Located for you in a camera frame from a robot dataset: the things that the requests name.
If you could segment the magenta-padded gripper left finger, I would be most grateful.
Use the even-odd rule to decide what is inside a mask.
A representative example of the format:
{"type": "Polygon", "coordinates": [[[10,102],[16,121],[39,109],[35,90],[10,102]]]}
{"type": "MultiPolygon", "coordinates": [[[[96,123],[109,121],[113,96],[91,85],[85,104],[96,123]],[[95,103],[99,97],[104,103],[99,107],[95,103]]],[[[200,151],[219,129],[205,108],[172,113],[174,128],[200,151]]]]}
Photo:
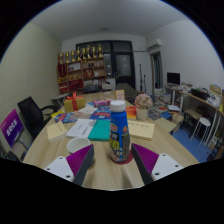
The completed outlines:
{"type": "Polygon", "coordinates": [[[57,157],[45,168],[45,171],[81,186],[93,161],[94,146],[88,145],[67,157],[57,157]]]}

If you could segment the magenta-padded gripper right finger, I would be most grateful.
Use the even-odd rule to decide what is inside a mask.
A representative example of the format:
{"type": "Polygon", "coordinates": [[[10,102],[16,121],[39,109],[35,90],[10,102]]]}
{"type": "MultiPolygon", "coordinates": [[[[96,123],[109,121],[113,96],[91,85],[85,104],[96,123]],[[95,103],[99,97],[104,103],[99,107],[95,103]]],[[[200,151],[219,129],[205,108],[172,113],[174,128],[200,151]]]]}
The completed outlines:
{"type": "Polygon", "coordinates": [[[131,153],[145,185],[183,169],[168,154],[157,154],[135,143],[131,144],[131,153]]]}

